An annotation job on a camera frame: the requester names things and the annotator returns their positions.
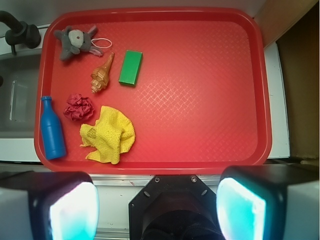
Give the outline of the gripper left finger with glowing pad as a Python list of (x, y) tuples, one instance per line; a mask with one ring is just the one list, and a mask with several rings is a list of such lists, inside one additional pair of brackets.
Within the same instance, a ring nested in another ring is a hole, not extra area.
[(93, 240), (98, 219), (98, 189), (85, 172), (0, 174), (2, 240)]

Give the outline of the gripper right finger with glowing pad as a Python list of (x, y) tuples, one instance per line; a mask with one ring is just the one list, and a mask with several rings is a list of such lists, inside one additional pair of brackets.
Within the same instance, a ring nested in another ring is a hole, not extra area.
[(226, 240), (318, 240), (319, 167), (229, 166), (220, 175), (216, 213)]

